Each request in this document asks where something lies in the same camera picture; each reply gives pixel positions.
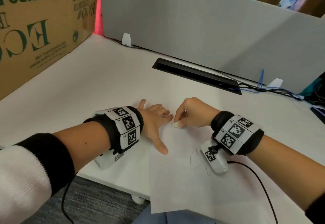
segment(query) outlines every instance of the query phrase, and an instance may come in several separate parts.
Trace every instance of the desk surface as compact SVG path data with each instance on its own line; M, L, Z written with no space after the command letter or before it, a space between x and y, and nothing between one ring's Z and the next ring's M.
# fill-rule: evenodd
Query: desk surface
M173 60L92 35L73 52L0 101L0 144L6 147L37 132L59 131L82 123L95 110L137 105L143 98L148 100L147 105L163 103L175 113L185 98L196 96L220 110L239 113L255 121L267 135L325 165L324 124L307 104L271 93L243 92L240 96L164 73L152 69L158 57ZM122 157L110 169L101 171L91 162L79 175L148 199L147 140L140 140L128 156ZM260 205L267 209L267 214L252 215L249 223L273 223L266 197L263 191L259 193ZM272 202L279 223L310 223L284 193ZM249 208L249 203L233 203L218 210L193 211L235 224L246 223L242 217L247 215Z

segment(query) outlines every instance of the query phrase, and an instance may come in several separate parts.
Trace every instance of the sleeve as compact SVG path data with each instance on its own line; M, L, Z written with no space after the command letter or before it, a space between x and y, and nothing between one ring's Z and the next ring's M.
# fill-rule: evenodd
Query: sleeve
M65 145L35 134L0 150L0 223L21 223L74 178Z
M316 199L306 210L305 214L314 224L324 223L325 193Z

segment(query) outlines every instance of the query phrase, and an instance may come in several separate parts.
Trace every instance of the carpet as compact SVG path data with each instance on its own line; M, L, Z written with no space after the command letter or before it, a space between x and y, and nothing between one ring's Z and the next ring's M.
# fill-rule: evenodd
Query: carpet
M23 224L70 224L61 212L64 188ZM149 204L137 205L131 195L76 176L64 201L75 224L129 224Z

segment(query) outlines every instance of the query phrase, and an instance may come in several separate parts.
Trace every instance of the pants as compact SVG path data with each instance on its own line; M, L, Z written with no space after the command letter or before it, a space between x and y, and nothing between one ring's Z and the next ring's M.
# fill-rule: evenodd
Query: pants
M134 220L132 224L214 224L208 217L188 210L151 214L150 205Z

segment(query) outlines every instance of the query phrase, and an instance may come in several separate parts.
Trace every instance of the eraser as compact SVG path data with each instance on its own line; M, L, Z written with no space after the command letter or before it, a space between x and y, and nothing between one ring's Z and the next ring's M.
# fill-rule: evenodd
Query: eraser
M178 122L174 122L174 123L172 124L172 127L174 127L174 128L180 128L180 127L178 126L178 123L179 123L179 121L178 121Z

